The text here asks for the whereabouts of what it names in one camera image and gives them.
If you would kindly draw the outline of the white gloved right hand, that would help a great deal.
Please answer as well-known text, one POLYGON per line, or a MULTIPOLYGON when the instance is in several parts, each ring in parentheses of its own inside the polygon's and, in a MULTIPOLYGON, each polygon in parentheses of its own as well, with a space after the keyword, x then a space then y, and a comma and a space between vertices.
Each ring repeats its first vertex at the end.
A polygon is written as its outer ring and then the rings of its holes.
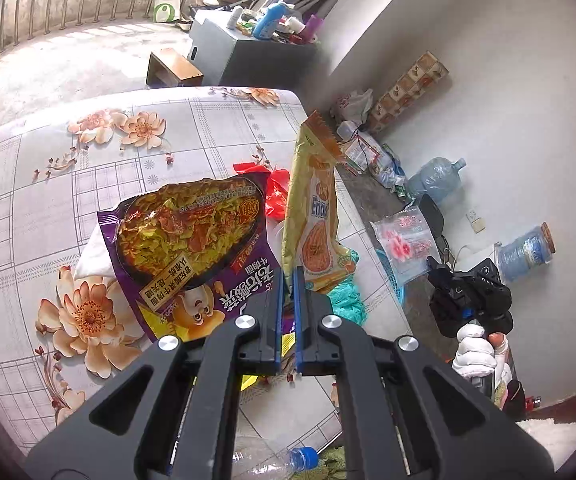
POLYGON ((460 327, 456 339, 458 347, 452 361, 453 370, 466 379, 494 375, 494 387, 512 380, 509 364, 509 343, 503 333, 486 335, 477 322, 460 327))

